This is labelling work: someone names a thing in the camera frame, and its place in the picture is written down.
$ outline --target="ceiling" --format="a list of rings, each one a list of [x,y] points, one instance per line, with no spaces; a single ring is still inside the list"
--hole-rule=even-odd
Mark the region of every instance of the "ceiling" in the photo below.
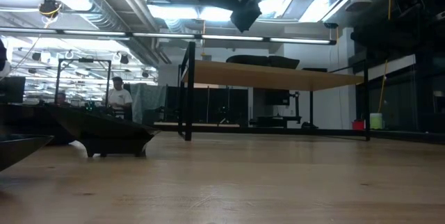
[[[152,10],[153,6],[187,7],[197,11],[198,16],[201,16],[204,10],[204,7],[200,6],[197,0],[94,0],[94,2],[89,0],[93,4],[91,11],[73,10],[79,4],[83,4],[81,1],[74,3],[68,0],[58,1],[62,1],[65,5],[61,8],[57,20],[49,25],[52,29],[101,29],[97,22],[91,20],[91,16],[98,13],[98,11],[108,9],[107,11],[112,14],[110,16],[114,21],[110,29],[119,28],[119,31],[169,32],[172,28],[169,26],[168,20],[164,20],[162,17],[153,18],[155,14],[155,11]],[[279,6],[275,6],[277,10],[272,10],[273,13],[271,14],[262,15],[251,26],[250,30],[243,34],[241,34],[230,21],[206,20],[206,22],[203,23],[202,20],[195,18],[179,18],[178,21],[181,24],[181,29],[188,33],[205,32],[215,35],[260,35],[285,38],[327,39],[330,37],[331,32],[323,26],[321,19],[327,12],[338,6],[339,1],[340,0],[289,0],[290,4],[287,8],[287,6],[284,7],[286,0],[280,0]],[[38,12],[38,6],[42,2],[43,0],[0,0],[0,26],[43,28],[47,22],[47,18],[42,17]],[[144,8],[138,8],[140,4],[143,4]],[[347,4],[348,2],[342,4],[343,9],[339,9],[328,21],[337,22],[341,26],[351,26],[360,22],[362,16],[360,17],[356,13],[347,13],[344,10],[344,6]],[[282,10],[283,7],[287,8],[284,10],[283,16],[276,16],[278,10]],[[5,35],[4,37],[6,38],[3,39],[7,39],[6,41],[10,42],[10,46],[13,46],[14,49],[11,55],[13,66],[23,59],[27,49],[31,48],[32,44],[37,40],[31,37],[12,37],[11,35]],[[159,40],[156,42],[153,40],[138,39],[136,43],[132,43],[133,44],[127,44],[127,42],[113,39],[82,40],[40,38],[33,51],[45,53],[45,56],[50,56],[50,62],[33,61],[31,54],[29,54],[22,64],[23,68],[17,69],[13,74],[39,78],[34,80],[30,78],[30,81],[44,81],[44,79],[40,78],[54,78],[56,75],[54,68],[57,65],[57,58],[67,53],[73,53],[74,57],[113,61],[113,69],[115,70],[113,75],[122,76],[127,81],[135,80],[155,84],[157,81],[157,73],[154,71],[154,68],[160,65],[177,65],[180,63],[184,56],[187,41]],[[270,53],[275,53],[275,51],[280,48],[280,44],[264,42],[226,40],[207,40],[206,42],[200,40],[197,42],[198,47],[202,47],[203,44],[205,49],[232,49],[233,51],[235,49],[267,49]],[[128,54],[129,64],[123,65],[120,63],[120,56],[122,54]],[[99,98],[98,94],[104,92],[103,86],[97,87],[97,84],[88,81],[88,79],[105,80],[106,71],[100,70],[103,69],[103,67],[99,63],[77,63],[75,65],[77,66],[76,68],[67,68],[63,71],[62,77],[86,79],[86,82],[92,83],[93,86],[91,95],[86,95],[88,93],[85,93],[86,89],[82,86],[79,94],[86,96],[77,96],[81,96],[84,99]],[[31,67],[39,68],[36,74],[30,74],[28,72],[28,69]],[[88,76],[79,76],[76,69],[82,68],[92,68],[94,71],[90,71]],[[141,77],[143,69],[151,70],[148,79]],[[49,88],[43,88],[42,86],[38,86],[38,88],[41,88],[40,90],[49,89],[51,92],[51,89],[54,87],[54,82],[50,80],[45,82]],[[67,89],[72,89],[73,91],[79,89],[73,86],[75,84],[71,81],[66,80],[63,83],[67,86],[71,85],[71,88],[67,87]],[[35,94],[48,95],[48,92],[39,94],[37,91]]]

